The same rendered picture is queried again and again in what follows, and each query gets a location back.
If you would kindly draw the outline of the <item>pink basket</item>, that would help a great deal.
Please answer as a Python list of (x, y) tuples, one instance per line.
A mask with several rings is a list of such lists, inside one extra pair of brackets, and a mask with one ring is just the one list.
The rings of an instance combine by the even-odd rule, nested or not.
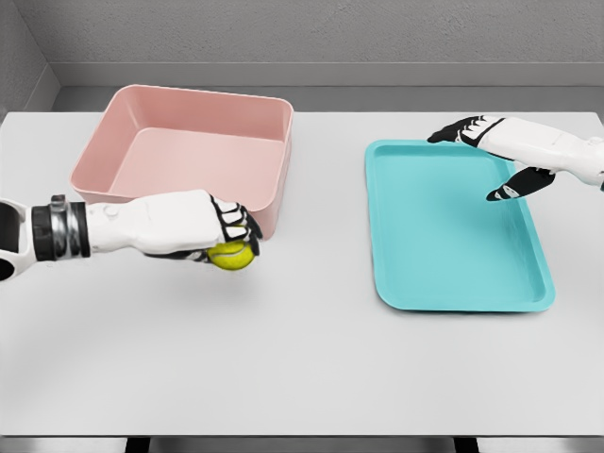
[(204, 189), (277, 228), (294, 108), (276, 97), (128, 85), (109, 101), (70, 175), (87, 202)]

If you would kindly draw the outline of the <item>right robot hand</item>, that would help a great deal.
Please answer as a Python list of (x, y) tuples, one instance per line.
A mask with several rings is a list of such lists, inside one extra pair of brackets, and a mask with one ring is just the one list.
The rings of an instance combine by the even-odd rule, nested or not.
[(563, 132), (515, 117), (462, 118), (428, 137), (429, 143), (464, 143), (503, 160), (526, 166), (486, 195), (490, 202), (521, 198), (551, 185), (562, 164), (556, 141)]

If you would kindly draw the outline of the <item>yellow tennis ball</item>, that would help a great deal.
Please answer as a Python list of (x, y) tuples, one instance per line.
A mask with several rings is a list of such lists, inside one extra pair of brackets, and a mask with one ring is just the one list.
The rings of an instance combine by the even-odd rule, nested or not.
[(250, 244), (245, 241), (217, 244), (207, 251), (207, 255), (212, 264), (228, 271), (241, 270), (255, 258)]

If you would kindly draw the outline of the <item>blue tray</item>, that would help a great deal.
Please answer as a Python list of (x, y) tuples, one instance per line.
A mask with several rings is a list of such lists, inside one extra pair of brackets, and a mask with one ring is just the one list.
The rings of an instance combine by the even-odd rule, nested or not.
[(556, 291), (525, 199), (490, 202), (514, 165), (459, 143), (365, 151), (374, 281), (390, 307), (539, 312)]

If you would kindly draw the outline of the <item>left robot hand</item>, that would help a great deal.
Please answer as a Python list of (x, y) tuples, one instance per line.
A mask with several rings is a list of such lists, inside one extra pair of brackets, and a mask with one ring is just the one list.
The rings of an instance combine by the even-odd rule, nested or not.
[(233, 243), (254, 258), (260, 254), (260, 225), (238, 202), (193, 190), (144, 196), (133, 205), (139, 216), (133, 244), (149, 256), (209, 262), (211, 249)]

